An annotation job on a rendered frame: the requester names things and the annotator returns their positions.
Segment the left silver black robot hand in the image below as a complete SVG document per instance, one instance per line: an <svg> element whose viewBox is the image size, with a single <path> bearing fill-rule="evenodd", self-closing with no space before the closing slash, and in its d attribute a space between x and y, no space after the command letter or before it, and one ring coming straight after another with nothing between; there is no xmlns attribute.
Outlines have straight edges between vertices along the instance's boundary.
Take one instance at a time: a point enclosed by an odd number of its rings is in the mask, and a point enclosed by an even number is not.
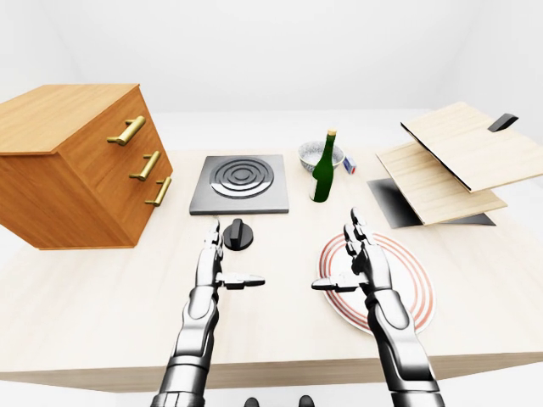
<svg viewBox="0 0 543 407"><path fill-rule="evenodd" d="M214 289L224 287L228 290L243 290L246 287L264 285L266 280L262 276L222 271L223 237L220 228L220 221L214 218L205 236L204 248L199 254L195 285L210 286Z"/></svg>

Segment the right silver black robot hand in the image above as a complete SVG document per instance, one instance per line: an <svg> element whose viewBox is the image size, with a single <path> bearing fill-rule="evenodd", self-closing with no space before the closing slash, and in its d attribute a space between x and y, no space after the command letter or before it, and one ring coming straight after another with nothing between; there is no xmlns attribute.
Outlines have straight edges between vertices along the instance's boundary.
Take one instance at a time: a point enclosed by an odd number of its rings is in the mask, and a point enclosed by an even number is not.
<svg viewBox="0 0 543 407"><path fill-rule="evenodd" d="M344 225L345 250L352 258L351 271L315 280L311 288L336 293L354 292L357 288L369 295L391 289L391 273L382 248L357 207L350 210L351 222Z"/></svg>

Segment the round black stove knob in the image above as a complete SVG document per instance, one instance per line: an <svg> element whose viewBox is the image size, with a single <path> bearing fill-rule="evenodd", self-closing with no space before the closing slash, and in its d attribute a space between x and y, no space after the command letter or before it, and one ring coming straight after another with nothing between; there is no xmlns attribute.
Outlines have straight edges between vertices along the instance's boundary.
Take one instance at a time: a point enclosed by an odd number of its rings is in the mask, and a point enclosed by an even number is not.
<svg viewBox="0 0 543 407"><path fill-rule="evenodd" d="M245 250L253 240L253 230L241 218L236 218L223 232L224 245L232 251Z"/></svg>

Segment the flat dark stove plate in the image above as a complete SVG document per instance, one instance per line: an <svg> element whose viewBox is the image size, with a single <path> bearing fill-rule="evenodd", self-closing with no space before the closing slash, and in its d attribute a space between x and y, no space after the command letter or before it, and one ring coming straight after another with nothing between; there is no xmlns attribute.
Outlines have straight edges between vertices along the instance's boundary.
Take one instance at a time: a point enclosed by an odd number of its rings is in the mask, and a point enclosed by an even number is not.
<svg viewBox="0 0 543 407"><path fill-rule="evenodd" d="M191 215L288 213L281 154L205 158L189 205Z"/></svg>

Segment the white plate with red rings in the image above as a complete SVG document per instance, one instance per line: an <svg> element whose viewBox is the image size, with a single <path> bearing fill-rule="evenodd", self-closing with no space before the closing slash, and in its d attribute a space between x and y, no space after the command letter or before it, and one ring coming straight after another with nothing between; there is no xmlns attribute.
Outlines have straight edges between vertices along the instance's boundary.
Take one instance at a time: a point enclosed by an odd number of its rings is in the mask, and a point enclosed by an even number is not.
<svg viewBox="0 0 543 407"><path fill-rule="evenodd" d="M436 310L433 284L419 259L398 240L375 232L375 241L384 251L389 263L393 289L415 322L415 331L428 327ZM336 276L351 271L351 257L345 250L343 234L329 239L321 248L317 261L317 276ZM325 298L346 322L370 334L367 322L366 295L361 289L348 293L326 291Z"/></svg>

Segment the small wooden cabinet drawer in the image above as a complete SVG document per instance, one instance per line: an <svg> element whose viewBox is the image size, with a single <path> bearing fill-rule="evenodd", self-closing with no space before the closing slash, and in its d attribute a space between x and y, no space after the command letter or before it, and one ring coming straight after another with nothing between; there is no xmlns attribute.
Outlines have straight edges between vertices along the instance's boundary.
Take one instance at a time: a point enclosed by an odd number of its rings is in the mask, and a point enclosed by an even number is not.
<svg viewBox="0 0 543 407"><path fill-rule="evenodd" d="M143 229L156 208L144 201L154 199L160 190L160 185L156 181L163 180L172 173L168 156L165 151L162 151L146 181L130 178L131 173L138 173L146 164L144 154L140 154L135 161L130 162L128 169L121 173L122 177L115 185L114 215L125 235L121 247L137 245Z"/></svg>

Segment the small pale wooden board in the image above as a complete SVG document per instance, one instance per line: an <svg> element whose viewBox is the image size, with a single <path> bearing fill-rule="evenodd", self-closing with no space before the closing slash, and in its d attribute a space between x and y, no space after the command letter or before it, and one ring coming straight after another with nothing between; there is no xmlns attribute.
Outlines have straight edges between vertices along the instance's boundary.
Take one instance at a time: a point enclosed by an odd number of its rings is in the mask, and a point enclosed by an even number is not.
<svg viewBox="0 0 543 407"><path fill-rule="evenodd" d="M415 142L377 153L387 178L368 182L393 228L439 223L492 225L488 212L507 204L492 191L469 192Z"/></svg>

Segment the green glass bottle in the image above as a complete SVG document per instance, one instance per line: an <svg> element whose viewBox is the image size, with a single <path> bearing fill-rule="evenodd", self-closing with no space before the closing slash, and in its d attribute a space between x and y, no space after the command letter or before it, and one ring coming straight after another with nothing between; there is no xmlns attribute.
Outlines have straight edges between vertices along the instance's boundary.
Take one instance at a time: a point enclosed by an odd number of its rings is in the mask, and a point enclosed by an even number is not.
<svg viewBox="0 0 543 407"><path fill-rule="evenodd" d="M333 145L337 131L329 129L322 156L312 172L313 187L310 198L317 203L327 200L333 183Z"/></svg>

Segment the medium wooden cabinet drawer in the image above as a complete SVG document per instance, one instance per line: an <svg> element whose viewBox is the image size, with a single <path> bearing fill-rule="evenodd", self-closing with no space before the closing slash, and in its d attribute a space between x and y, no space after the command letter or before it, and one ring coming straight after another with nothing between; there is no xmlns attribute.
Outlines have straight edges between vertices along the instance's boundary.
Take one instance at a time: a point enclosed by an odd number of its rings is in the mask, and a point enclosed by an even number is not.
<svg viewBox="0 0 543 407"><path fill-rule="evenodd" d="M146 123L124 147L107 143L92 169L92 181L104 207L130 235L143 230L160 185L172 173L154 125Z"/></svg>

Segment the patterned grey-white bowl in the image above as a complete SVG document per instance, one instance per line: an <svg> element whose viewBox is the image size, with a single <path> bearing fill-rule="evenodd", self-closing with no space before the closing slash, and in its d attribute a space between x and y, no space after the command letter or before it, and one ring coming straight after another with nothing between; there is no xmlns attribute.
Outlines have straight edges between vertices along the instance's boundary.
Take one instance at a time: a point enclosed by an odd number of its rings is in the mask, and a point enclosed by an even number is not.
<svg viewBox="0 0 543 407"><path fill-rule="evenodd" d="M315 166L320 161L324 147L325 142L306 142L302 144L298 149L298 156L299 161L302 164L302 166L308 170L310 173L313 172ZM332 161L333 161L333 168L336 169L339 165L341 165L344 161L345 154L343 150L333 145L333 154L332 154Z"/></svg>

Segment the large pale wooden board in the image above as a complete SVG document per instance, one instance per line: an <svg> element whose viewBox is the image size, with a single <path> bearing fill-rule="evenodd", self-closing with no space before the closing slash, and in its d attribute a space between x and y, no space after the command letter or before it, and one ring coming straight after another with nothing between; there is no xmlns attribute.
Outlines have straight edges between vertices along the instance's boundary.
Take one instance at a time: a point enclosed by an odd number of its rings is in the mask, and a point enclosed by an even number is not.
<svg viewBox="0 0 543 407"><path fill-rule="evenodd" d="M470 192L543 176L543 146L464 102L401 125Z"/></svg>

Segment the large wooden cabinet drawer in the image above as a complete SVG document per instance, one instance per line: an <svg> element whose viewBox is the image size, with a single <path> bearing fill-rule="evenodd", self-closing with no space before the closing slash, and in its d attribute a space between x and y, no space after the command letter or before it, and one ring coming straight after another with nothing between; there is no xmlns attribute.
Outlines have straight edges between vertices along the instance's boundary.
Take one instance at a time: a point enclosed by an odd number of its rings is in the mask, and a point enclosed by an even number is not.
<svg viewBox="0 0 543 407"><path fill-rule="evenodd" d="M92 190L96 191L96 183L92 181L91 172L96 167L94 162L105 151L106 138L119 136L126 129L125 121L139 115L145 117L146 123L154 125L140 89L135 86L59 146L59 151Z"/></svg>

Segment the wooden cabinet with drawers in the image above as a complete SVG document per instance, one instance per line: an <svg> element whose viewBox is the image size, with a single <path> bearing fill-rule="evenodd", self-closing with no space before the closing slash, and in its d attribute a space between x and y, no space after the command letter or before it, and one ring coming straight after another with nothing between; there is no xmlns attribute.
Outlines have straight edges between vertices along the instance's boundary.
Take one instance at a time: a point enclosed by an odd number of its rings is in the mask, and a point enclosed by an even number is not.
<svg viewBox="0 0 543 407"><path fill-rule="evenodd" d="M44 85L0 103L0 225L39 249L131 248L59 146L135 86Z"/></svg>

